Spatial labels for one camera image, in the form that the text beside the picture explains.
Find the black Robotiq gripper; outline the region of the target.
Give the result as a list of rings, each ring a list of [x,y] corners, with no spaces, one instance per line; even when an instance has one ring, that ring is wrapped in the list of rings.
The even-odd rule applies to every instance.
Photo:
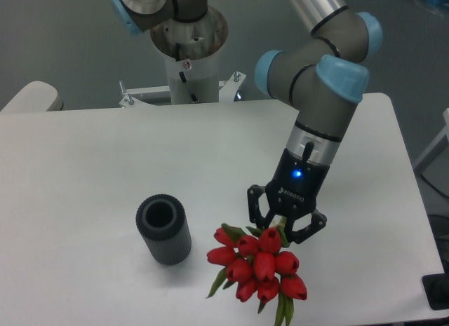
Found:
[[[284,233],[289,243],[300,244],[323,229],[327,217],[316,209],[316,197],[330,167],[304,161],[284,149],[273,179],[265,186],[252,185],[247,190],[249,221],[267,229],[274,216],[286,217]],[[266,194],[269,209],[260,210],[260,197]],[[310,215],[306,227],[295,230],[294,223]]]

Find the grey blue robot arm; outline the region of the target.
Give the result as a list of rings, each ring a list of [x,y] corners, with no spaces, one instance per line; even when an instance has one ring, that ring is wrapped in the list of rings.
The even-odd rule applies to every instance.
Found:
[[[173,104],[217,102],[215,56],[228,26],[208,0],[111,0],[133,34],[149,32],[166,58]],[[301,243],[326,225],[316,198],[369,80],[362,66],[382,45],[378,20],[354,13],[344,0],[290,0],[311,41],[294,53],[266,52],[255,66],[259,90],[298,115],[272,180],[248,189],[250,221],[267,228],[284,220],[290,242]]]

